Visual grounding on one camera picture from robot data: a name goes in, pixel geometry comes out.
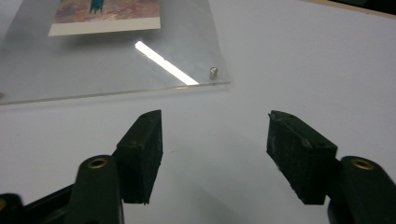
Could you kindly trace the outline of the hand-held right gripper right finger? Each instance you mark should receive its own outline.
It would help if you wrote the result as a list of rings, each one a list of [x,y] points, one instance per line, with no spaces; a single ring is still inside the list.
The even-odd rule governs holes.
[[[267,154],[304,204],[324,204],[337,146],[292,114],[269,119]]]

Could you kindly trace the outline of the wooden table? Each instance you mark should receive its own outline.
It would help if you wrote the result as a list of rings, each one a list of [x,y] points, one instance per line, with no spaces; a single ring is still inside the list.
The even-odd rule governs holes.
[[[396,0],[302,0],[396,20]]]

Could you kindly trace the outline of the clear acrylic photo frame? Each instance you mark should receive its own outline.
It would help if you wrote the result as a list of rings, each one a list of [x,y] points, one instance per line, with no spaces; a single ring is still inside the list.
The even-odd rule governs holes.
[[[60,1],[21,3],[0,43],[0,105],[231,80],[208,0],[160,0],[160,29],[49,36]]]

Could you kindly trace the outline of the painting print with white border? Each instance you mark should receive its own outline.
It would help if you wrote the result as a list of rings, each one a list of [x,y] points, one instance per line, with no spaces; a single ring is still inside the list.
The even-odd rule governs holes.
[[[49,36],[160,28],[160,0],[61,0]]]

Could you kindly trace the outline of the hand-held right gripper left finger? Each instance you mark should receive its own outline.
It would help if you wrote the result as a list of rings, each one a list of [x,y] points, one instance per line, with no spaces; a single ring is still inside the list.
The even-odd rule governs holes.
[[[115,158],[125,203],[149,203],[163,157],[162,111],[141,115],[117,143]]]

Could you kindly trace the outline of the white board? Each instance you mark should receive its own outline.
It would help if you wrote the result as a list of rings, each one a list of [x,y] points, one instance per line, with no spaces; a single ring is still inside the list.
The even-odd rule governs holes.
[[[137,117],[163,113],[163,163],[128,224],[328,224],[265,150],[291,113],[396,180],[396,20],[301,0],[209,0],[225,86],[0,106],[0,193],[32,202],[70,184]]]

